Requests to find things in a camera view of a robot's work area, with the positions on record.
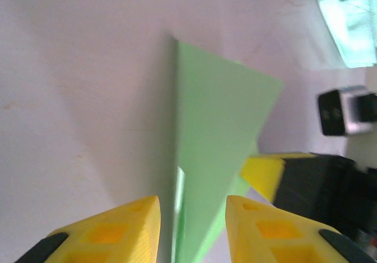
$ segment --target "green paper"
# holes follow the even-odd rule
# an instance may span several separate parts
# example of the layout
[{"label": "green paper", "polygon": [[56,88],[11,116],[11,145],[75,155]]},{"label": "green paper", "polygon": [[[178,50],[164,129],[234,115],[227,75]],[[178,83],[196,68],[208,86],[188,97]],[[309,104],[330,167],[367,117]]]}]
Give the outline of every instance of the green paper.
[{"label": "green paper", "polygon": [[184,180],[176,262],[197,263],[225,226],[226,196],[282,89],[275,78],[179,42],[178,165]]}]

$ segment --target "white wall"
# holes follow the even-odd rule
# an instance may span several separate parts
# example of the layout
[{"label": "white wall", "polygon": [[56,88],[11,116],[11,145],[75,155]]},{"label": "white wall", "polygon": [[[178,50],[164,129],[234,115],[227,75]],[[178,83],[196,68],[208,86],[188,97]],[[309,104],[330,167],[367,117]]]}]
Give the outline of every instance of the white wall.
[{"label": "white wall", "polygon": [[314,95],[363,81],[364,70],[344,69],[315,0],[0,0],[0,261],[158,194],[168,262],[170,36],[287,82],[264,152],[343,151],[343,139],[321,136]]}]

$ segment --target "black rubber pad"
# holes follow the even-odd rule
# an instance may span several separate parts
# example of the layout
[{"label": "black rubber pad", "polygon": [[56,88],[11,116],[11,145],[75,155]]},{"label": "black rubber pad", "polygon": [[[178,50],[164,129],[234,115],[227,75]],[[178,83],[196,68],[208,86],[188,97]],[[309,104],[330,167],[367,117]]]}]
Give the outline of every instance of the black rubber pad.
[{"label": "black rubber pad", "polygon": [[375,261],[347,236],[321,229],[319,234],[349,263],[375,263]]},{"label": "black rubber pad", "polygon": [[43,263],[67,238],[68,234],[65,232],[44,238],[15,263]]}]

